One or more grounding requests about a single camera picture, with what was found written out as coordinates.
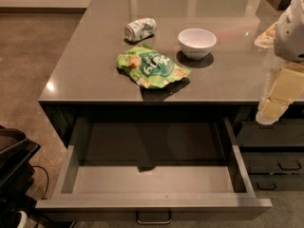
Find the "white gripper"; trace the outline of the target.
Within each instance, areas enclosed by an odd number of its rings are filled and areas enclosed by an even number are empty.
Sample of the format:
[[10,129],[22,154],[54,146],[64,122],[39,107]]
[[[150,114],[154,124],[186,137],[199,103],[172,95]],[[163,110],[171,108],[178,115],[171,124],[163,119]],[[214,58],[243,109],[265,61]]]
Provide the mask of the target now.
[[[291,0],[277,23],[255,39],[255,45],[274,47],[275,55],[286,61],[304,62],[304,0]],[[304,64],[285,64],[275,73],[270,89],[261,99],[256,121],[263,125],[274,124],[303,92]]]

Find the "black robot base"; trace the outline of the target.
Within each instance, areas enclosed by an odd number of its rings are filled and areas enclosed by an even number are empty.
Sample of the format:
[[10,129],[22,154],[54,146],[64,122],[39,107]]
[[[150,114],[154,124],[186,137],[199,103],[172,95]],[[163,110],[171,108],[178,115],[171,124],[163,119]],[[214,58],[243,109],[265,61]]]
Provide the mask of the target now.
[[36,200],[27,195],[34,173],[29,160],[39,149],[24,132],[0,128],[0,228],[23,228],[28,215],[41,218]]

